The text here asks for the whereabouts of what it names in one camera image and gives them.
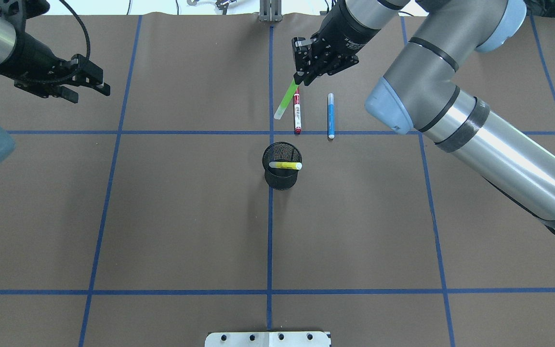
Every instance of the yellow highlighter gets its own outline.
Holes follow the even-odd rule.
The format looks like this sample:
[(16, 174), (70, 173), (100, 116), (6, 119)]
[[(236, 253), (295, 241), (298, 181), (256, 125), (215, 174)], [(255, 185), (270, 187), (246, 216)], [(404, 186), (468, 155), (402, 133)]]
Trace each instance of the yellow highlighter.
[(300, 162), (272, 161), (269, 163), (269, 167), (273, 167), (273, 169), (301, 170), (303, 165)]

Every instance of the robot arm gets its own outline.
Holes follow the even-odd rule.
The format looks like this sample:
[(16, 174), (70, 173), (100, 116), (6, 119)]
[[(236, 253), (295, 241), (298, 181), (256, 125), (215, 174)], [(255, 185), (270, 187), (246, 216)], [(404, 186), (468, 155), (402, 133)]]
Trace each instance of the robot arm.
[[(25, 32), (27, 18), (37, 17), (49, 9), (46, 0), (0, 0), (0, 75), (14, 80), (14, 86), (39, 97), (61, 97), (77, 103), (79, 94), (63, 85), (85, 86), (108, 96), (103, 71), (89, 60), (90, 42), (83, 28), (87, 57), (74, 55), (70, 61), (56, 57), (50, 48)], [(0, 127), (0, 162), (14, 149), (14, 141)]]
[(409, 0), (340, 0), (327, 13), (320, 29), (306, 40), (292, 39), (297, 72), (295, 83), (308, 86), (359, 63), (357, 52), (395, 17)]
[[(376, 0), (341, 3), (337, 11), (354, 8), (359, 3), (372, 6)], [(516, 33), (526, 16), (526, 5), (522, 0), (418, 0), (418, 3), (429, 16), (379, 80), (366, 101), (366, 110), (397, 133), (416, 128), (441, 150), (480, 173), (555, 234), (555, 156), (504, 121), (484, 101), (451, 82), (473, 51), (496, 49)], [(345, 32), (342, 29), (345, 23), (332, 26), (339, 33), (323, 32), (323, 28), (329, 27), (326, 22), (329, 18), (319, 31), (322, 35), (341, 37)], [(299, 70), (295, 47), (293, 51)], [(303, 70), (304, 76), (309, 75), (304, 77), (306, 85), (323, 72), (331, 74), (348, 67), (326, 70), (326, 66), (333, 65), (315, 67), (315, 61), (321, 60), (311, 60)]]

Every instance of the silver robot arm segment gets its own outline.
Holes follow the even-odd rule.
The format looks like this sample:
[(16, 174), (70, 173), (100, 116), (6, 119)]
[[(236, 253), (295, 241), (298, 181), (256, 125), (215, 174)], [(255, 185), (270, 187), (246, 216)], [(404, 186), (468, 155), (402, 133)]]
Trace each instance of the silver robot arm segment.
[[(13, 80), (16, 88), (39, 97), (61, 97), (72, 103), (79, 94), (64, 85), (91, 88), (105, 96), (110, 86), (104, 83), (102, 69), (90, 61), (90, 40), (86, 27), (64, 1), (79, 22), (86, 41), (86, 57), (75, 54), (70, 61), (55, 56), (46, 44), (25, 32), (26, 20), (46, 13), (46, 0), (0, 0), (0, 75)], [(0, 162), (14, 149), (14, 141), (0, 127)]]
[(451, 82), (473, 51), (491, 51), (515, 34), (526, 5), (425, 2), (433, 11), (380, 79), (366, 109), (395, 132), (416, 128), (555, 234), (555, 156)]

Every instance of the marker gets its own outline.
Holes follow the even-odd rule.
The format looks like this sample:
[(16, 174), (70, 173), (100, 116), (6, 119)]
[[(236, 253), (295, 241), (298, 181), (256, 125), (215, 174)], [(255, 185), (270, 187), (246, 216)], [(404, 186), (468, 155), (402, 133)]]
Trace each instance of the marker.
[(295, 91), (297, 90), (297, 88), (299, 88), (299, 85), (295, 83), (295, 79), (293, 79), (291, 82), (291, 85), (288, 87), (288, 90), (286, 91), (286, 94), (284, 94), (284, 99), (282, 99), (282, 102), (279, 103), (279, 106), (275, 114), (273, 115), (274, 119), (282, 119), (282, 115), (284, 114), (284, 111), (286, 111), (286, 108), (288, 107), (288, 103), (290, 103), (292, 97), (295, 95)]
[(329, 93), (329, 95), (327, 95), (327, 134), (329, 138), (335, 138), (335, 121), (333, 120), (334, 113), (333, 93)]
[(269, 163), (269, 167), (273, 169), (301, 170), (303, 166), (300, 162), (272, 161)]
[(301, 99), (299, 96), (299, 87), (295, 92), (293, 110), (295, 111), (295, 134), (301, 134)]

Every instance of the metal bracket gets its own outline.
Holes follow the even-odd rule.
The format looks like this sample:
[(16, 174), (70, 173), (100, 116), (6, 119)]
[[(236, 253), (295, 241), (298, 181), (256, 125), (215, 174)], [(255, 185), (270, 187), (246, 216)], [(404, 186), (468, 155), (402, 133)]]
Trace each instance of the metal bracket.
[[(66, 75), (71, 71), (74, 71), (81, 59), (85, 59), (81, 54), (75, 54), (72, 59), (68, 62), (60, 62), (60, 66), (57, 68), (59, 75)], [(99, 66), (95, 65), (91, 61), (87, 61), (85, 67), (80, 70), (77, 75), (71, 77), (66, 81), (62, 81), (61, 84), (71, 85), (71, 86), (84, 86), (91, 88), (102, 95), (110, 95), (110, 85), (104, 83), (104, 72)], [(21, 80), (14, 80), (14, 86), (18, 89), (24, 90), (25, 92), (31, 93), (33, 95), (47, 98), (49, 96), (61, 97), (71, 103), (79, 102), (79, 93), (71, 90), (68, 87), (62, 85), (51, 85), (48, 83), (31, 83)]]
[(205, 339), (205, 347), (331, 347), (331, 333), (212, 333)]
[(281, 22), (282, 0), (260, 0), (258, 16), (261, 22)]

